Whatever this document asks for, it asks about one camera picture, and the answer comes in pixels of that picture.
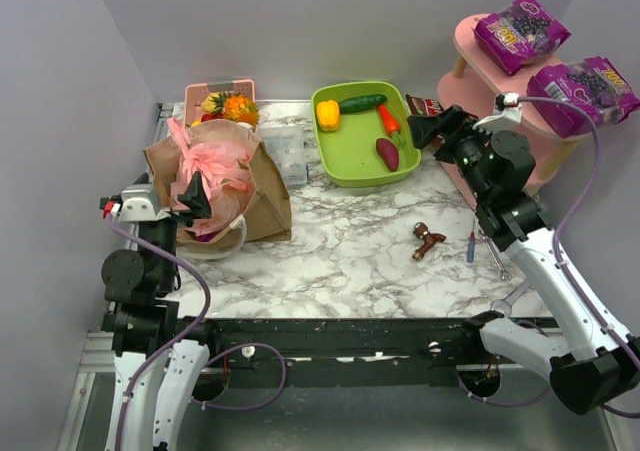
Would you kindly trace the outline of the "brown paper grocery bag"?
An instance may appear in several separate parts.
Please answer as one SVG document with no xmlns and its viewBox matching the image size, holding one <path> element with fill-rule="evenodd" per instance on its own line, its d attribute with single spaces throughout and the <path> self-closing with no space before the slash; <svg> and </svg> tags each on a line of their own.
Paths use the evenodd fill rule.
<svg viewBox="0 0 640 451">
<path fill-rule="evenodd" d="M 231 141 L 251 152 L 249 170 L 254 191 L 241 214 L 208 242 L 200 242 L 178 227 L 178 243 L 190 250 L 211 253 L 235 244 L 252 241 L 288 241 L 292 235 L 290 196 L 283 178 L 257 133 L 248 126 L 229 120 L 212 120 L 193 128 L 185 127 L 192 144 Z M 143 151 L 152 173 L 152 182 L 163 205 L 180 206 L 171 196 L 176 180 L 180 150 L 169 136 Z"/>
</svg>

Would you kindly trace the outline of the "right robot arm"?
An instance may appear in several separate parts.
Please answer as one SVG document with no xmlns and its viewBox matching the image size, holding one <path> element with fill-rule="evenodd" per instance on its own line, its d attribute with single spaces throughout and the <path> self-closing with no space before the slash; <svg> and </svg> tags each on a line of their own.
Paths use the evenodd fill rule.
<svg viewBox="0 0 640 451">
<path fill-rule="evenodd" d="M 499 311 L 467 320 L 471 358 L 500 355 L 546 379 L 570 411 L 605 407 L 639 383 L 639 339 L 598 299 L 570 262 L 559 231 L 524 189 L 535 167 L 525 136 L 487 124 L 458 106 L 407 119 L 413 145 L 441 139 L 436 160 L 454 165 L 475 197 L 480 230 L 524 273 L 562 335 L 545 337 Z"/>
</svg>

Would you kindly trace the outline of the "pink plastic bag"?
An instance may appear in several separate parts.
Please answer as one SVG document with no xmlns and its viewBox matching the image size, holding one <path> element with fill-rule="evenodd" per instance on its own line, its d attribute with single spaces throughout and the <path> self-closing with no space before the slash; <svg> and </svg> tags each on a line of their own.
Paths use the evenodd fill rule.
<svg viewBox="0 0 640 451">
<path fill-rule="evenodd" d="M 202 187 L 211 207 L 211 216 L 195 220 L 187 231 L 197 241 L 211 241 L 244 210 L 254 191 L 249 170 L 251 152 L 244 145 L 231 141 L 192 144 L 187 130 L 175 118 L 168 121 L 174 142 L 180 150 L 176 180 L 171 184 L 170 196 L 186 191 L 196 172 L 201 174 Z"/>
</svg>

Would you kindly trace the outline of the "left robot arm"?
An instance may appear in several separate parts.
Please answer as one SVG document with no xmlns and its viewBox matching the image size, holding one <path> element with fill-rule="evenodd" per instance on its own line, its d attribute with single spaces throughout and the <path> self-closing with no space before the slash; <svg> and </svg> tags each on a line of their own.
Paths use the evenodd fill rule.
<svg viewBox="0 0 640 451">
<path fill-rule="evenodd" d="M 112 252 L 101 268 L 105 299 L 114 306 L 108 450 L 176 449 L 190 394 L 210 356 L 204 317 L 181 325 L 177 303 L 165 298 L 189 267 L 176 256 L 178 225 L 211 214 L 199 173 L 178 202 L 177 209 L 163 206 L 146 174 L 100 200 L 111 229 L 137 245 Z"/>
</svg>

